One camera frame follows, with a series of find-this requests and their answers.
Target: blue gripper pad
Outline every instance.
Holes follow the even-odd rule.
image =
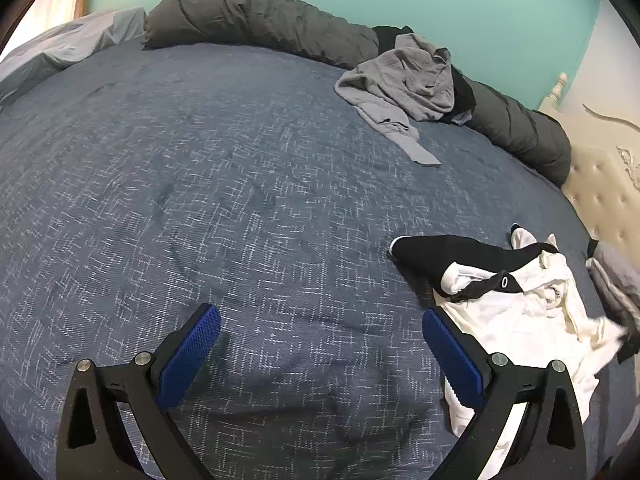
[[[209,305],[160,372],[156,404],[167,410],[182,402],[213,343],[220,336],[220,313]]]
[[[482,375],[434,310],[422,315],[422,336],[463,406],[484,404]]]

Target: curtain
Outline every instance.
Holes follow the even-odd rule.
[[[15,47],[32,40],[45,30],[72,20],[75,6],[76,0],[36,0],[9,38],[0,54],[0,60]]]

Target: headboard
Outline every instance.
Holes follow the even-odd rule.
[[[558,99],[562,73],[539,110],[562,124],[572,146],[571,170],[562,192],[591,237],[609,242],[640,266],[640,126],[615,110],[583,104],[566,114]]]

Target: bedpost finial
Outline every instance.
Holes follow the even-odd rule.
[[[556,83],[556,86],[554,86],[551,89],[550,97],[554,101],[558,101],[558,99],[562,95],[562,88],[564,88],[564,85],[566,85],[566,82],[567,82],[567,75],[564,72],[561,72],[560,75],[558,76],[558,82]]]

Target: mattress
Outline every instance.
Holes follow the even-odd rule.
[[[132,40],[2,111],[0,416],[44,479],[75,363],[152,350],[201,302],[223,333],[172,417],[216,478],[428,478],[455,437],[398,235],[553,232],[602,314],[560,190],[466,127],[419,123],[442,166],[411,163],[334,93],[341,73]],[[631,362],[600,379],[592,473],[635,399]]]

